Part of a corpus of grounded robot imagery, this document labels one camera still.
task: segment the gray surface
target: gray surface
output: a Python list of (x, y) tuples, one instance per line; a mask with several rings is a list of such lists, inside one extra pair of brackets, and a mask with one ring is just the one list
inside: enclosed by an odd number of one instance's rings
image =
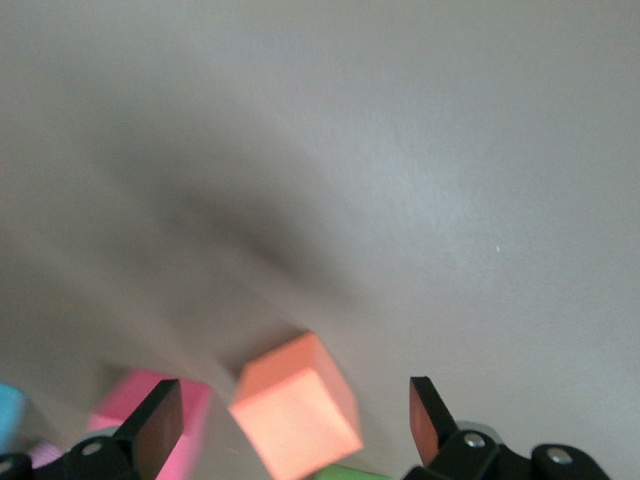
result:
[(640, 3), (5, 2), (0, 376), (68, 445), (130, 367), (225, 405), (316, 331), (349, 466), (418, 460), (408, 378), (516, 451), (640, 457)]

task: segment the bolt head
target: bolt head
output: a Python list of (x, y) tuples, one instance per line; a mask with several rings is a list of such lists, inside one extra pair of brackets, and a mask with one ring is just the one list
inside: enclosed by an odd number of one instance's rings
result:
[(90, 443), (89, 445), (86, 445), (82, 449), (82, 454), (85, 457), (88, 457), (89, 455), (93, 455), (94, 453), (98, 452), (101, 448), (102, 448), (102, 444), (100, 442), (93, 442), (93, 443)]
[(558, 465), (569, 465), (571, 462), (573, 462), (573, 458), (571, 458), (571, 455), (569, 455), (569, 453), (567, 453), (562, 448), (550, 448), (549, 450), (547, 450), (547, 455), (549, 455), (549, 458)]
[(486, 445), (484, 438), (482, 438), (482, 436), (475, 432), (467, 433), (464, 436), (464, 441), (471, 448), (482, 448)]
[(5, 460), (4, 462), (0, 462), (0, 475), (8, 472), (12, 468), (13, 468), (13, 460), (11, 460), (10, 458)]

